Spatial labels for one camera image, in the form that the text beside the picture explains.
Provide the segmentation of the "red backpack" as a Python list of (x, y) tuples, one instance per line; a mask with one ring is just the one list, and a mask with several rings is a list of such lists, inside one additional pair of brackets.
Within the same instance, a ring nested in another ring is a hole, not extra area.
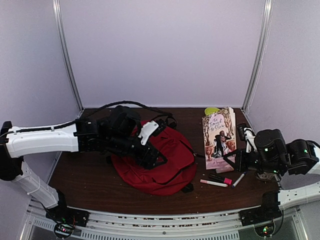
[(196, 175), (197, 154), (187, 138), (177, 131), (177, 121), (168, 116), (154, 118), (160, 130), (150, 136), (148, 142), (158, 151), (151, 169), (139, 165), (132, 156), (112, 154), (108, 159), (122, 180), (133, 188), (147, 194), (169, 196), (178, 192), (190, 193), (194, 190), (192, 180)]

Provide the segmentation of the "small pink illustrated book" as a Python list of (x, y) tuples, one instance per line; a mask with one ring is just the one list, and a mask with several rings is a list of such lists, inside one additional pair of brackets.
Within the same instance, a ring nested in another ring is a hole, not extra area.
[(231, 107), (202, 118), (205, 167), (207, 170), (230, 168), (223, 156), (237, 148), (236, 114)]

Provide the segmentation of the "beige highlighter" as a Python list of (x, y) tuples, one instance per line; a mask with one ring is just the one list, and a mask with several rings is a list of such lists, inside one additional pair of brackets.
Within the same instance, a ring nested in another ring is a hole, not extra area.
[(217, 174), (227, 173), (227, 172), (232, 172), (232, 171), (234, 171), (234, 168), (232, 168), (232, 167), (217, 168), (217, 169), (215, 170), (215, 172), (216, 172)]

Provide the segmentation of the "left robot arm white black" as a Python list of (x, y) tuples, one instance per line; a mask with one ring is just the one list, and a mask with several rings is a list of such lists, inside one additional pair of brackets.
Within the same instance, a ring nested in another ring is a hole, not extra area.
[(92, 120), (81, 117), (58, 125), (33, 128), (3, 123), (0, 130), (0, 178), (16, 182), (28, 195), (36, 198), (49, 216), (67, 222), (72, 211), (62, 192), (50, 187), (24, 161), (25, 155), (47, 152), (110, 152), (121, 157), (133, 157), (136, 163), (151, 170), (167, 163), (149, 138), (160, 129), (151, 120), (141, 124), (140, 115), (126, 106), (113, 103), (110, 115)]

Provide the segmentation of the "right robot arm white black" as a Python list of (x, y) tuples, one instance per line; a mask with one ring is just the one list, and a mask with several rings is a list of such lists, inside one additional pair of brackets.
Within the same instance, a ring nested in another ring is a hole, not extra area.
[[(236, 171), (256, 171), (258, 174), (318, 175), (320, 173), (320, 146), (313, 140), (296, 139), (286, 143), (279, 129), (265, 129), (253, 133), (249, 127), (238, 128), (240, 139), (246, 147), (236, 149), (223, 159)], [(300, 204), (319, 200), (319, 182), (306, 186), (267, 192), (256, 210), (259, 220), (268, 220), (276, 209), (283, 211)]]

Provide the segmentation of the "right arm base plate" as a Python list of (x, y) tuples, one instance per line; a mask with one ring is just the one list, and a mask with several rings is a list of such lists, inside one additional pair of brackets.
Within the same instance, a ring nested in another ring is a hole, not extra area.
[(268, 222), (280, 218), (282, 215), (282, 211), (280, 210), (265, 210), (261, 207), (241, 210), (239, 212), (239, 218), (243, 227)]

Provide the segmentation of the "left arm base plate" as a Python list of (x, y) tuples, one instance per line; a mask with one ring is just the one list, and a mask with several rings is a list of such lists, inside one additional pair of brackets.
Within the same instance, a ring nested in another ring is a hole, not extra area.
[(67, 208), (65, 211), (58, 212), (56, 210), (45, 209), (45, 217), (53, 220), (56, 223), (67, 224), (77, 227), (86, 227), (90, 213), (85, 210), (75, 208)]

